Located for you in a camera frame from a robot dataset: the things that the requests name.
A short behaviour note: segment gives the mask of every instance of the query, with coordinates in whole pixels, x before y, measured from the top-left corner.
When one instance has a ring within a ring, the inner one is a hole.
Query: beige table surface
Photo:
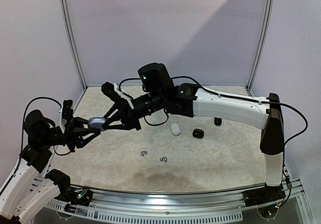
[[[247,95],[243,87],[211,87]],[[143,94],[141,87],[123,87],[133,97]],[[75,116],[101,117],[112,101],[90,87]],[[165,119],[163,111],[147,118],[151,123]],[[188,118],[170,115],[159,127],[140,120],[140,131],[103,132],[83,149],[68,156],[55,156],[51,165],[68,174],[72,183],[96,188],[139,192],[191,192],[241,187],[264,182],[264,157],[259,149],[260,130],[242,123],[214,118]],[[178,123],[181,134],[171,133]],[[193,129],[204,130],[202,140],[192,137]],[[68,151],[58,147],[58,153]],[[144,157],[141,151],[148,151]],[[168,162],[160,161],[167,157]]]

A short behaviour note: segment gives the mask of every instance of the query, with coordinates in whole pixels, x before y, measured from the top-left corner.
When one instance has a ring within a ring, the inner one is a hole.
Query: marble patterned surface
[[[212,89],[246,95],[243,87]],[[133,97],[143,94],[141,87],[123,87]],[[101,117],[112,102],[100,87],[88,88],[75,116]],[[166,119],[163,111],[148,117],[150,123]],[[264,182],[264,157],[259,149],[260,130],[242,123],[223,120],[220,127],[213,118],[170,116],[159,127],[140,120],[140,131],[103,132],[83,149],[67,157],[55,156],[51,168],[71,177],[72,183],[96,188],[139,192],[211,191]],[[171,133],[178,123],[181,134]],[[202,140],[192,137],[193,129],[204,130]],[[66,147],[58,147],[65,153]],[[148,151],[144,157],[141,151]],[[160,161],[167,157],[168,162]]]

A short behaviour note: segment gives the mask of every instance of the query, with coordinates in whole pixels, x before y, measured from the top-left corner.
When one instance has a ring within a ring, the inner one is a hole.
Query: white wall
[[[203,84],[246,85],[265,1],[68,0],[68,6],[89,86],[137,77],[151,62]]]
[[[274,0],[263,55],[252,93],[278,93],[307,117],[307,132],[286,148],[286,162],[299,176],[315,223],[321,223],[321,0]],[[304,122],[284,111],[286,136]]]
[[[27,103],[37,96],[77,101],[82,93],[59,0],[0,0],[0,186],[20,151]],[[55,103],[41,100],[57,120]]]

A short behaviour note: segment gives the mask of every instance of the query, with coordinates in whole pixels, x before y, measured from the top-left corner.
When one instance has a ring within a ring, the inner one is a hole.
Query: robotic arm
[[[146,94],[135,99],[122,92],[116,83],[106,82],[102,85],[103,94],[114,102],[104,117],[94,117],[89,120],[74,118],[71,100],[64,101],[60,111],[61,124],[57,127],[39,110],[28,114],[23,125],[28,134],[28,145],[21,152],[18,172],[14,169],[13,175],[8,177],[6,184],[1,188],[0,216],[6,219],[17,217],[22,210],[22,205],[19,205],[20,196],[48,164],[52,155],[49,150],[51,146],[67,145],[71,152],[75,152],[75,148],[85,147],[103,131],[140,130],[139,119],[161,109],[173,115],[191,118],[214,117],[242,122],[262,129],[260,149],[265,157],[266,183],[261,189],[245,191],[245,203],[246,206],[258,205],[279,200],[284,196],[281,184],[284,151],[283,119],[280,106],[273,104],[279,102],[276,94],[270,93],[268,98],[242,96],[204,88],[197,82],[175,86],[173,79],[178,77],[171,78],[166,67],[158,63],[143,66],[138,70],[138,74]],[[47,183],[50,187],[46,190],[48,195],[44,194],[46,191],[39,192],[46,197],[39,198],[36,193],[33,193],[31,197],[21,202],[24,206],[32,203],[34,208],[24,208],[28,213],[20,213],[18,219],[25,218],[25,220],[17,223],[28,223],[27,221],[38,210],[57,195],[65,196],[69,193],[67,200],[74,199],[74,191],[70,191],[70,179],[62,178],[65,174],[58,173],[53,175],[52,182]],[[57,178],[64,180],[63,184],[60,182],[58,185]],[[90,202],[91,197],[87,198],[86,204]]]

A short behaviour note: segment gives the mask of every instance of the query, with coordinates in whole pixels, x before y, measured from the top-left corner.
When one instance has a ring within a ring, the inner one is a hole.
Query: metal corner post
[[[249,78],[247,80],[247,85],[246,85],[246,89],[250,92],[254,83],[254,79],[255,79],[255,75],[259,66],[259,62],[261,59],[261,55],[263,52],[263,46],[264,46],[264,42],[266,39],[266,34],[267,34],[267,30],[268,30],[268,25],[269,25],[269,21],[270,21],[270,17],[271,17],[271,12],[272,12],[272,5],[273,5],[273,0],[266,0],[266,5],[265,5],[265,10],[264,10],[264,17],[263,17],[263,21],[262,21],[262,27],[261,27],[261,34],[260,34],[260,40],[259,40],[259,44],[256,50],[256,54],[255,54],[255,60],[253,63],[253,67],[252,70],[250,72]]]
[[[70,17],[69,17],[67,0],[60,0],[60,4],[61,4],[61,10],[62,10],[62,15],[63,15],[64,23],[65,23],[65,28],[66,28],[66,33],[67,33],[69,45],[70,45],[71,54],[74,59],[74,64],[76,67],[76,71],[77,71],[77,74],[79,77],[80,84],[81,84],[82,88],[85,90],[88,85],[86,83],[85,74],[84,74],[83,68],[81,66],[79,54],[78,54],[77,47],[76,47],[74,33],[72,30]]]

